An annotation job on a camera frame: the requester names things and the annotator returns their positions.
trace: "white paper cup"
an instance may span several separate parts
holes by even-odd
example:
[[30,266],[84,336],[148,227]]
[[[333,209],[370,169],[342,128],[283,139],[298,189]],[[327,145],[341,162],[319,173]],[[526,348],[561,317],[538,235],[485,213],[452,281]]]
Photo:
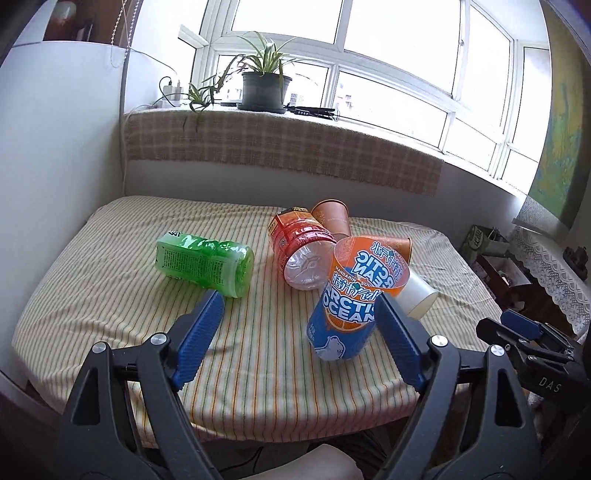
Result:
[[410,318],[420,320],[435,302],[439,292],[431,288],[411,268],[408,283],[396,296],[396,301]]

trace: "spider plant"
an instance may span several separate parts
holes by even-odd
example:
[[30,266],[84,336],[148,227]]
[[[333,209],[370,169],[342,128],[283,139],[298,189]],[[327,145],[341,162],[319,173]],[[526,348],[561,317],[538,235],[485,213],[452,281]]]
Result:
[[275,45],[275,42],[261,35],[259,32],[255,32],[256,36],[261,42],[262,48],[257,47],[248,38],[239,35],[241,39],[247,42],[252,48],[255,49],[255,53],[250,55],[242,55],[239,64],[251,68],[255,72],[264,75],[266,73],[279,73],[279,86],[280,92],[283,91],[283,66],[294,63],[296,60],[288,58],[285,53],[281,51],[285,45],[287,45],[293,38],[290,38],[284,42],[280,47]]
[[220,93],[222,91],[223,84],[226,81],[226,78],[228,76],[231,76],[237,72],[241,72],[246,69],[245,65],[241,65],[239,63],[238,68],[236,70],[230,72],[230,68],[232,67],[232,64],[236,61],[236,59],[239,59],[243,56],[244,56],[243,54],[236,55],[230,61],[230,63],[228,63],[226,70],[224,70],[224,72],[221,75],[217,75],[217,74],[212,75],[212,76],[204,79],[204,81],[202,82],[202,83],[211,82],[211,85],[206,85],[206,86],[197,88],[192,83],[189,83],[189,93],[188,93],[188,97],[190,100],[189,108],[193,112],[196,112],[197,110],[204,110],[208,106],[213,105],[215,103],[215,94]]

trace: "metal screw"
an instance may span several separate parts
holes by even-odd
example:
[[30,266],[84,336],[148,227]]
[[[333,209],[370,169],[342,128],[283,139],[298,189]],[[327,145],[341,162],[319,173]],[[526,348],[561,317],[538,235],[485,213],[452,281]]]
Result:
[[491,345],[491,353],[495,356],[503,356],[505,349],[501,345]]
[[107,350],[107,344],[105,342],[98,342],[92,346],[92,353],[102,353]]
[[155,335],[152,335],[152,338],[150,339],[150,343],[152,345],[162,345],[166,340],[167,340],[167,337],[165,334],[156,333]]
[[446,346],[448,341],[443,335],[433,335],[431,337],[431,343],[436,346]]

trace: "blue gripper pad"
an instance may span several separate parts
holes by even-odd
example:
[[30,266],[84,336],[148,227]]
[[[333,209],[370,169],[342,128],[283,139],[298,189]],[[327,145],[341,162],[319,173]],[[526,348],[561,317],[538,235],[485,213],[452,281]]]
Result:
[[513,310],[505,310],[501,313],[501,324],[528,340],[537,340],[542,336],[540,326],[536,322]]
[[374,318],[402,379],[422,393],[427,379],[421,369],[421,356],[428,352],[429,334],[418,320],[408,318],[390,295],[378,295]]
[[219,292],[215,292],[209,298],[202,300],[191,313],[181,315],[177,319],[178,322],[183,321],[183,317],[199,315],[178,346],[177,368],[171,377],[173,385],[178,390],[182,390],[185,383],[195,378],[213,336],[222,322],[223,310],[224,299]]

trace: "clear plastic bottle bottom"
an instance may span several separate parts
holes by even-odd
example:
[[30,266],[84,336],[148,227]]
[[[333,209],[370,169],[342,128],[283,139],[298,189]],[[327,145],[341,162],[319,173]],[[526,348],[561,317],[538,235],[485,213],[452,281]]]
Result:
[[317,241],[297,250],[285,265],[285,282],[296,290],[314,290],[326,284],[332,263],[333,242]]

